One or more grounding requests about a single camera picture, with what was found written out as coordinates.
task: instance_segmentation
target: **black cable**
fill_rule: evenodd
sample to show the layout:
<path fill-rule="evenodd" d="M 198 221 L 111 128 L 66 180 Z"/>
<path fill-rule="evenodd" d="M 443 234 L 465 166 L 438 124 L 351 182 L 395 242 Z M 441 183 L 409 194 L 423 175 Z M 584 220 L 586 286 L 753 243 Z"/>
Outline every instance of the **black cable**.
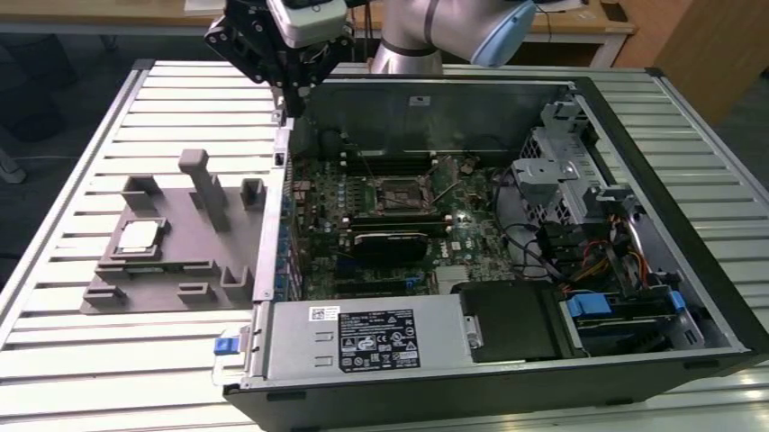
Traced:
<path fill-rule="evenodd" d="M 537 6 L 537 9 L 540 10 L 540 12 L 542 14 L 545 14 L 545 19 L 548 21 L 548 43 L 550 43 L 553 41 L 553 27 L 550 26 L 550 12 L 546 11 L 545 9 L 542 9 L 542 6 L 537 3 L 534 3 L 534 6 Z"/>
<path fill-rule="evenodd" d="M 507 235 L 507 231 L 503 229 L 502 227 L 502 223 L 499 221 L 499 214 L 498 214 L 498 204 L 499 204 L 499 191 L 502 189 L 503 183 L 502 180 L 505 179 L 505 177 L 507 176 L 507 174 L 511 172 L 511 168 L 507 167 L 505 169 L 505 171 L 502 172 L 502 175 L 499 177 L 499 181 L 498 181 L 498 186 L 497 186 L 497 191 L 494 193 L 494 202 L 493 202 L 493 212 L 494 212 L 494 221 L 497 222 L 497 226 L 499 228 L 499 232 L 502 233 L 502 235 L 507 238 L 507 241 L 519 249 L 522 250 L 525 255 L 529 255 L 529 257 L 531 257 L 533 259 L 537 260 L 537 262 L 542 265 L 542 267 L 546 269 L 548 273 L 550 274 L 550 276 L 553 276 L 560 282 L 570 282 L 569 277 L 566 277 L 564 275 L 562 272 L 560 272 L 560 270 L 550 264 L 550 262 L 544 259 L 538 254 L 536 254 L 534 252 L 531 252 L 514 238 L 511 238 L 511 236 Z"/>

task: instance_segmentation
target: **slotted metal surface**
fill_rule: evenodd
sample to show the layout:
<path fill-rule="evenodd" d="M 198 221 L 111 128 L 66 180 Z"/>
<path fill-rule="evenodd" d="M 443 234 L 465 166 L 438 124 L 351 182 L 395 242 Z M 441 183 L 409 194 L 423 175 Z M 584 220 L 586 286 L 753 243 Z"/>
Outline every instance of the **slotted metal surface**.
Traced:
<path fill-rule="evenodd" d="M 341 73 L 362 73 L 342 66 Z M 589 76 L 690 217 L 740 292 L 769 325 L 769 211 L 754 180 L 665 83 L 641 70 L 447 67 L 447 74 Z M 115 228 L 127 175 L 190 187 L 175 158 L 210 152 L 224 185 L 264 176 L 274 127 L 270 90 L 222 62 L 158 62 L 134 72 L 70 189 L 0 297 L 4 431 L 256 430 L 211 382 L 212 339 L 248 311 L 79 314 L 95 260 Z M 606 146 L 606 163 L 621 168 Z M 226 365 L 238 367 L 239 356 Z M 766 430 L 769 369 L 692 382 L 645 403 L 431 422 L 439 430 Z M 378 427 L 377 430 L 414 428 Z"/>

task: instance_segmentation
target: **cable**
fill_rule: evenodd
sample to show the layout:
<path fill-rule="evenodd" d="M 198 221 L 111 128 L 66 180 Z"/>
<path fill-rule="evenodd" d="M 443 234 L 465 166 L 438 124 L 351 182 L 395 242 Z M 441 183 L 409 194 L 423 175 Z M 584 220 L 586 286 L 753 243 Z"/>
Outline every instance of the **cable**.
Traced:
<path fill-rule="evenodd" d="M 13 160 L 42 160 L 42 159 L 79 159 L 79 157 L 78 156 L 56 156 L 56 155 L 13 157 Z"/>
<path fill-rule="evenodd" d="M 542 9 L 542 6 L 537 3 L 534 3 L 534 5 L 537 6 L 537 9 L 540 10 L 540 12 L 542 14 L 545 14 L 545 18 L 548 21 L 548 43 L 550 43 L 553 41 L 553 27 L 550 26 L 550 12 L 546 11 L 545 9 Z"/>
<path fill-rule="evenodd" d="M 509 224 L 503 229 L 502 232 L 507 232 L 507 230 L 513 227 L 522 227 L 526 228 L 530 231 L 537 231 L 540 230 L 540 227 L 537 227 L 533 223 L 519 223 L 519 222 L 514 222 L 511 224 Z"/>
<path fill-rule="evenodd" d="M 502 172 L 502 175 L 499 177 L 499 181 L 498 181 L 498 186 L 497 186 L 497 191 L 494 192 L 494 201 L 493 201 L 493 212 L 494 212 L 494 221 L 497 222 L 497 226 L 499 228 L 499 232 L 502 233 L 502 235 L 507 238 L 507 241 L 519 249 L 523 251 L 525 255 L 529 255 L 529 257 L 531 257 L 533 259 L 537 260 L 537 262 L 542 265 L 542 267 L 546 269 L 548 274 L 554 277 L 557 280 L 562 281 L 562 282 L 569 282 L 570 279 L 569 277 L 566 277 L 564 275 L 562 272 L 560 272 L 560 270 L 550 264 L 550 262 L 544 259 L 538 254 L 536 254 L 534 252 L 531 252 L 514 238 L 511 238 L 507 235 L 507 231 L 503 230 L 502 228 L 502 223 L 499 222 L 499 215 L 498 215 L 498 203 L 499 203 L 499 191 L 502 189 L 502 180 L 505 179 L 505 177 L 507 176 L 507 174 L 511 172 L 511 168 L 507 167 L 505 169 L 505 171 Z"/>
<path fill-rule="evenodd" d="M 646 284 L 646 260 L 644 259 L 644 257 L 637 254 L 636 252 L 630 251 L 629 252 L 630 255 L 633 255 L 636 257 L 636 260 L 638 261 L 638 276 L 641 277 L 641 287 L 644 288 L 645 286 L 648 286 Z"/>
<path fill-rule="evenodd" d="M 582 267 L 585 267 L 585 265 L 588 264 L 588 257 L 589 257 L 589 253 L 590 253 L 590 248 L 593 246 L 597 245 L 605 245 L 608 242 L 605 240 L 596 240 L 592 241 L 590 243 L 588 243 L 588 246 L 585 247 L 585 251 L 582 253 Z"/>

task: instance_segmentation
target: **warning label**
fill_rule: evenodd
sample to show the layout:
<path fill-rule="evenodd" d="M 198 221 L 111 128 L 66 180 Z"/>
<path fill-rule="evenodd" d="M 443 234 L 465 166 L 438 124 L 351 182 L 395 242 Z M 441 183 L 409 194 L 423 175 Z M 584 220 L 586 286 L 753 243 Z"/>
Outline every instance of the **warning label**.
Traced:
<path fill-rule="evenodd" d="M 419 367 L 414 310 L 339 314 L 339 368 L 345 373 Z"/>

